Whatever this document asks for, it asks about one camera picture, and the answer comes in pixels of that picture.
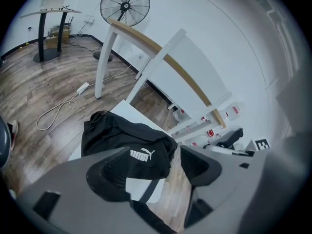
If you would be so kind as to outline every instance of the fan motor hub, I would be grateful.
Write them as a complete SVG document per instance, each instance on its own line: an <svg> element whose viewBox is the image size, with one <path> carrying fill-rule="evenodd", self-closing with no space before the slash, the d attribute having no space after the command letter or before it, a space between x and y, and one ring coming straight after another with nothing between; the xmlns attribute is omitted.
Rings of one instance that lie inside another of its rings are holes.
<svg viewBox="0 0 312 234"><path fill-rule="evenodd" d="M120 6L120 10L126 12L127 10L130 9L130 3L128 2L123 2Z"/></svg>

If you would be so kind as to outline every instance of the white extension cord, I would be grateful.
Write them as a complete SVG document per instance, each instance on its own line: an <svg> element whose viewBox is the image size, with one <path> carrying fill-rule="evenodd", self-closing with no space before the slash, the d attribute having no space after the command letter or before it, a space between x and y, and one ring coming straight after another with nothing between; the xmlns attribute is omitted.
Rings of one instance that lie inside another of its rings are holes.
<svg viewBox="0 0 312 234"><path fill-rule="evenodd" d="M106 81L106 80L109 80L109 79L111 79L111 78L113 78L113 77L120 76L121 74L123 74L124 72L126 72L126 71L130 68L130 66L129 66L126 70L122 71L120 74L114 75L114 76L109 77L109 78L107 78L107 79L104 79L103 82ZM48 110L48 111L45 112L44 114L42 114L42 115L37 119L37 122L36 122L37 129L40 130L40 131L44 131L44 130L49 129L49 128L53 125L54 121L56 120L56 118L57 118L57 116L58 116L58 114L59 114L60 109L61 109L62 106L65 105L66 103L68 103L68 107L69 107L70 109L75 109L75 108L77 107L77 103L76 103L75 101L73 101L73 99L74 99L77 95L81 95L85 90L87 90L89 87L92 87L92 86L94 86L94 85L95 85L95 83L93 83L93 84L91 84L91 85L86 85L86 83L83 84L81 87L79 87L79 88L77 89L77 92L76 92L74 95L72 95L71 97L67 98L65 101L61 102L59 105L55 106L54 108L51 108L50 110ZM70 103L71 103L71 102L75 104L74 107L71 107L71 106L70 106ZM57 111L57 113L56 113L56 115L55 115L53 121L51 122L51 124L50 124L47 128L39 128L39 126L38 126L38 121L41 119L41 117L43 117L43 116L46 115L47 113L51 112L52 110L56 109L57 107L59 107L59 109L58 109L58 111Z"/></svg>

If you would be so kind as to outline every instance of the white table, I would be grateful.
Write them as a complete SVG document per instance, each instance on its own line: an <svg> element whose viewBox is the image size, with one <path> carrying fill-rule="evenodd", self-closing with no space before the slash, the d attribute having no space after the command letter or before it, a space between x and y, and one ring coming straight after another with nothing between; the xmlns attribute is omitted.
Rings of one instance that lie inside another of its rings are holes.
<svg viewBox="0 0 312 234"><path fill-rule="evenodd" d="M125 119L133 123L142 123L155 130L163 131L164 133L166 133L163 129L161 129L159 126L157 126L155 123L153 123L151 120L149 120L147 117L145 117L143 114L141 114L138 110L136 110L124 100L122 100L116 107L114 107L111 112L121 117L124 117ZM70 156L69 161L77 158L81 158L81 144ZM148 203L156 203L159 201L164 182L165 179L161 179L159 181L153 194L147 201ZM130 193L131 200L139 201L150 183L151 180L148 179L127 178L126 192Z"/></svg>

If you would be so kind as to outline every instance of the black chair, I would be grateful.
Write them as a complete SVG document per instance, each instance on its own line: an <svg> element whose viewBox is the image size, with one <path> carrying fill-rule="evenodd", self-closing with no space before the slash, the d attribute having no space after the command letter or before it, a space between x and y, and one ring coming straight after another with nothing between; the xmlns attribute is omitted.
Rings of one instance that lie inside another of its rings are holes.
<svg viewBox="0 0 312 234"><path fill-rule="evenodd" d="M2 168L8 160L11 141L9 127L2 116L0 116L0 168Z"/></svg>

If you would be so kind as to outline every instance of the foot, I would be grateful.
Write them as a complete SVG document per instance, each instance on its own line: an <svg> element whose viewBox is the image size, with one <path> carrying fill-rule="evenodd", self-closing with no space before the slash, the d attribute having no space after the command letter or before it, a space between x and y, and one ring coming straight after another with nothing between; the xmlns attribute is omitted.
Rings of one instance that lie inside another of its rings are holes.
<svg viewBox="0 0 312 234"><path fill-rule="evenodd" d="M16 136L19 133L19 124L18 124L18 121L16 119L12 122L12 133L13 133L13 138L12 138L12 143L11 143L11 151L15 147Z"/></svg>

